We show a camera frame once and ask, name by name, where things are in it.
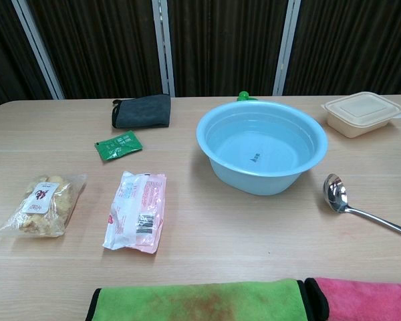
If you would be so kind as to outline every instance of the metal ladle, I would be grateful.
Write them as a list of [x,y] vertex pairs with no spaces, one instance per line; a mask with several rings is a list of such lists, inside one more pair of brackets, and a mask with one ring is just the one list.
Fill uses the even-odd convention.
[[325,182],[323,182],[323,195],[328,205],[338,213],[356,214],[401,233],[401,226],[350,207],[348,204],[348,196],[346,195],[346,188],[344,187],[342,180],[336,174],[328,175]]

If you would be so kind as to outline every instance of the dark curtain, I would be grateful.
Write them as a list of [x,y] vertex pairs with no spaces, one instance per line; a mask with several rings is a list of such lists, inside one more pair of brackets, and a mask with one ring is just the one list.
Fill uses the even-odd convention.
[[285,95],[401,94],[401,0],[303,0]]
[[168,0],[176,96],[271,95],[287,1]]
[[51,94],[10,0],[0,0],[0,105]]
[[150,0],[28,0],[66,98],[162,93]]

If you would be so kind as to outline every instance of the ladle handle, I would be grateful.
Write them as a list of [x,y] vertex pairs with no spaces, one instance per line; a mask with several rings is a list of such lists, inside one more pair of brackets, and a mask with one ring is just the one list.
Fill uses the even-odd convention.
[[352,207],[347,207],[345,212],[347,213],[351,213],[351,214],[355,214],[361,217],[364,217],[366,219],[369,219],[371,221],[374,221],[376,223],[382,224],[386,227],[389,227],[390,229],[393,229],[394,231],[397,231],[399,233],[401,233],[401,226],[397,225],[397,224],[393,224],[385,219],[381,219],[380,217],[374,216],[372,214],[369,214],[367,212],[361,211],[359,209],[354,209]]

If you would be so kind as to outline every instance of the pink microfiber cloth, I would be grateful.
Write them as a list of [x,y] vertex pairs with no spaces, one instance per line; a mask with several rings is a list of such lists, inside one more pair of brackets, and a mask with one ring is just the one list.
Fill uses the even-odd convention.
[[401,284],[309,278],[305,288],[320,321],[401,321]]

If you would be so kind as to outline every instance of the wooden table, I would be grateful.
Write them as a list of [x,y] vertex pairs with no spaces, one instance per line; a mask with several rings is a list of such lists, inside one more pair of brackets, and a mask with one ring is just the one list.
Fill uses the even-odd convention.
[[[0,239],[0,320],[81,320],[99,287],[271,281],[313,276],[401,282],[401,235],[337,215],[321,188],[335,172],[350,203],[401,225],[401,119],[358,138],[325,123],[336,97],[266,97],[312,115],[327,132],[324,160],[284,193],[258,197],[222,183],[199,149],[201,116],[226,98],[172,99],[170,128],[136,130],[144,150],[103,163],[94,142],[111,126],[111,99],[0,106],[0,226],[26,184],[43,173],[87,173],[64,236]],[[389,96],[401,104],[401,96]],[[165,173],[156,255],[102,247],[123,171]]]

